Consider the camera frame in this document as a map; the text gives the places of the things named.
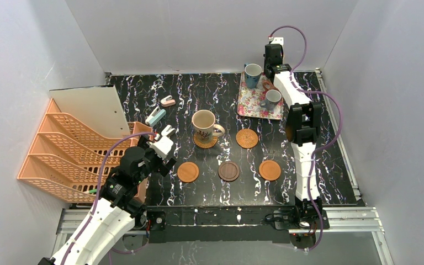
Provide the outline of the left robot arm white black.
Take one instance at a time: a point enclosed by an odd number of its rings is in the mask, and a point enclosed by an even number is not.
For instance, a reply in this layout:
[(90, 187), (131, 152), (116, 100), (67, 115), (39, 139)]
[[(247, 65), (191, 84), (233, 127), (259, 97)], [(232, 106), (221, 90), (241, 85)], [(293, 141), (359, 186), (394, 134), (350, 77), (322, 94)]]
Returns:
[(67, 242), (39, 264), (98, 264), (115, 243), (146, 213), (144, 203), (134, 199), (141, 182), (149, 175), (168, 174), (176, 160), (170, 156), (173, 141), (160, 136), (150, 142), (155, 132), (138, 132), (118, 140), (105, 154), (99, 173), (114, 149), (126, 140), (138, 137), (136, 146), (128, 147), (104, 183), (98, 182), (94, 203), (82, 223)]

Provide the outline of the light wooden coaster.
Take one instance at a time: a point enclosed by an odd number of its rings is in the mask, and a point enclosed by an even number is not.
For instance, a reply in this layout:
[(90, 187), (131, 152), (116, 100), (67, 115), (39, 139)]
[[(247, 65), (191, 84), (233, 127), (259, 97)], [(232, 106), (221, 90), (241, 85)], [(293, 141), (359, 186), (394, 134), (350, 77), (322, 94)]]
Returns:
[(199, 176), (199, 168), (193, 162), (182, 163), (177, 169), (177, 176), (184, 183), (194, 182)]
[(265, 160), (259, 166), (260, 176), (267, 181), (276, 181), (281, 172), (280, 165), (273, 160)]

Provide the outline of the floral tray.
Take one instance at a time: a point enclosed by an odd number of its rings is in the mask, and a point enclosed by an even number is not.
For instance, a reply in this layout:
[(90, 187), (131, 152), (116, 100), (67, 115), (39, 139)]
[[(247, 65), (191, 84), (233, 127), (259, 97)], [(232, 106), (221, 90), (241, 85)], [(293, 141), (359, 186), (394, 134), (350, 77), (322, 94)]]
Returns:
[(269, 80), (266, 76), (261, 76), (256, 88), (249, 89), (245, 84), (245, 74), (241, 73), (239, 94), (237, 101), (237, 113), (240, 116), (249, 118), (262, 118), (270, 120), (281, 120), (283, 117), (283, 100), (273, 111), (268, 111), (259, 106), (259, 103), (264, 100), (266, 91), (262, 87), (262, 81)]

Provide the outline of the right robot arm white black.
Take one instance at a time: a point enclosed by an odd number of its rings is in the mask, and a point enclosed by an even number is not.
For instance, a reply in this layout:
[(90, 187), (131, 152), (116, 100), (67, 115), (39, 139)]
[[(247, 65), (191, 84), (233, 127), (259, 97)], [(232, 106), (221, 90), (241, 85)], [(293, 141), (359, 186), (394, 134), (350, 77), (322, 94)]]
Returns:
[(316, 185), (314, 151), (320, 136), (322, 105), (313, 102), (300, 88), (292, 68), (283, 62), (283, 39), (270, 39), (264, 48), (264, 74), (280, 92), (289, 113), (285, 134), (295, 159), (297, 176), (295, 191), (295, 221), (324, 226), (322, 202)]

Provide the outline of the dark walnut wooden coaster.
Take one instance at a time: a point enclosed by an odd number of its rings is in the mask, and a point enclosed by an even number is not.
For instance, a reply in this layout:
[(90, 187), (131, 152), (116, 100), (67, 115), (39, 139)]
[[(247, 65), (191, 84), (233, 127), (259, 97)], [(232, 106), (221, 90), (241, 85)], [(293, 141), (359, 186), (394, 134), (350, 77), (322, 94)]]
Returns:
[(232, 182), (238, 179), (240, 169), (236, 163), (226, 161), (219, 166), (218, 175), (223, 181)]

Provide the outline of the beige mug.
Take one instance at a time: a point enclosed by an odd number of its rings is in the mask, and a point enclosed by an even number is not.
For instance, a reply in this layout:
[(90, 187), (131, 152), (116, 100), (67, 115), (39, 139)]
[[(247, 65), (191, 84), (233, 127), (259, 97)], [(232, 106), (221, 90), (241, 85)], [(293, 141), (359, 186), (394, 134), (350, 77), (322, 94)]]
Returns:
[(214, 113), (209, 110), (198, 110), (192, 116), (194, 133), (201, 143), (209, 143), (215, 137), (221, 137), (225, 134), (223, 126), (216, 123)]

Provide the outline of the woven rattan coaster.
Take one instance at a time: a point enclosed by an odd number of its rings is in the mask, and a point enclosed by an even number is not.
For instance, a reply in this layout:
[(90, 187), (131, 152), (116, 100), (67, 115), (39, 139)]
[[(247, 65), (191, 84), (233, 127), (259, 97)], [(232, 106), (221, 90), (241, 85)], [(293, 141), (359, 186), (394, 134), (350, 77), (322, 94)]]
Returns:
[(236, 134), (237, 143), (244, 149), (251, 149), (258, 144), (259, 137), (254, 130), (241, 129)]
[(209, 149), (209, 148), (212, 148), (217, 143), (218, 137), (217, 136), (212, 137), (209, 142), (201, 142), (199, 140), (199, 135), (196, 132), (193, 136), (193, 141), (194, 141), (196, 146), (203, 148), (203, 149)]

